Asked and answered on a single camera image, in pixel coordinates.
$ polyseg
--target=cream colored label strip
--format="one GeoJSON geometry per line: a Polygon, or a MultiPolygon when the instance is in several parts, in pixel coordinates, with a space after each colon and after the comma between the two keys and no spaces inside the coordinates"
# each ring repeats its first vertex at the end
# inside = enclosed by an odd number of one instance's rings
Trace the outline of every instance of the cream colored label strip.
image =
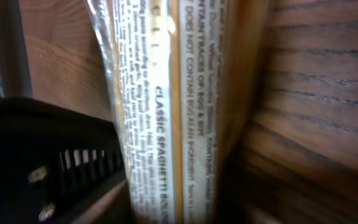
{"type": "Polygon", "coordinates": [[[138,218],[174,223],[167,0],[113,1],[132,206],[138,218]]]}
{"type": "Polygon", "coordinates": [[[209,223],[215,196],[218,81],[227,1],[180,1],[183,220],[209,223]]]}

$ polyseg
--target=clear plastic wrap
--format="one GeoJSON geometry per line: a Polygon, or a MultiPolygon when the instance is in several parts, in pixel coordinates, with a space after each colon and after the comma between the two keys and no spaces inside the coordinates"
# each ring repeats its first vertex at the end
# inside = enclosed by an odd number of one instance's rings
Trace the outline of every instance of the clear plastic wrap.
{"type": "MultiPolygon", "coordinates": [[[[247,50],[235,43],[241,41],[236,36],[241,4],[86,0],[86,5],[106,68],[137,221],[211,222],[219,164],[227,154],[218,150],[217,139],[221,148],[231,147],[223,144],[225,138],[233,142],[246,120],[230,119],[246,106],[220,108],[250,89],[250,83],[232,82],[243,81],[238,78],[243,74],[228,67],[241,64],[225,56],[247,50]],[[227,84],[239,92],[227,90],[227,84]],[[218,102],[222,93],[225,100],[218,102]]],[[[256,52],[249,57],[254,61],[256,52]]],[[[253,77],[254,68],[248,70],[253,77]]]]}

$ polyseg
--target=wooden table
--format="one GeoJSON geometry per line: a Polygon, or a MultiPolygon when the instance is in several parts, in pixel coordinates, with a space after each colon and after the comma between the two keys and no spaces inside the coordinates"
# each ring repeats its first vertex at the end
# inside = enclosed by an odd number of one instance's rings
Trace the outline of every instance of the wooden table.
{"type": "MultiPolygon", "coordinates": [[[[35,98],[109,119],[82,1],[20,4],[35,98]]],[[[229,169],[234,205],[285,223],[358,223],[358,0],[277,0],[271,32],[264,96],[229,169]]]]}

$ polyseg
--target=white label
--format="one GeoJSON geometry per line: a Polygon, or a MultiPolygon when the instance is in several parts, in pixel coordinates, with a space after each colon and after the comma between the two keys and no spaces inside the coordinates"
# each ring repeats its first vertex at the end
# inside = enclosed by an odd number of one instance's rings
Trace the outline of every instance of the white label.
{"type": "Polygon", "coordinates": [[[150,222],[174,223],[167,0],[113,1],[132,206],[150,222]]]}
{"type": "Polygon", "coordinates": [[[228,1],[180,1],[183,220],[211,222],[218,81],[228,1]]]}

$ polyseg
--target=plastic packaging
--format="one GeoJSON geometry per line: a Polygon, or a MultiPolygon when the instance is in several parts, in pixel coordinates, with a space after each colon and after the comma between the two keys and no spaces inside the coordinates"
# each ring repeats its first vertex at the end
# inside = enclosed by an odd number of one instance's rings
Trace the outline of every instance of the plastic packaging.
{"type": "MultiPolygon", "coordinates": [[[[227,154],[217,149],[218,133],[224,142],[228,129],[239,135],[246,120],[228,119],[246,106],[238,110],[231,106],[236,111],[221,108],[227,99],[232,103],[231,97],[250,89],[250,83],[235,83],[239,92],[226,90],[236,77],[243,81],[238,78],[243,74],[224,66],[242,67],[235,56],[225,56],[246,50],[237,49],[232,41],[241,41],[236,36],[240,4],[226,0],[87,0],[86,4],[106,67],[137,221],[211,222],[219,164],[227,154]]],[[[248,71],[253,76],[254,68],[248,71]]]]}

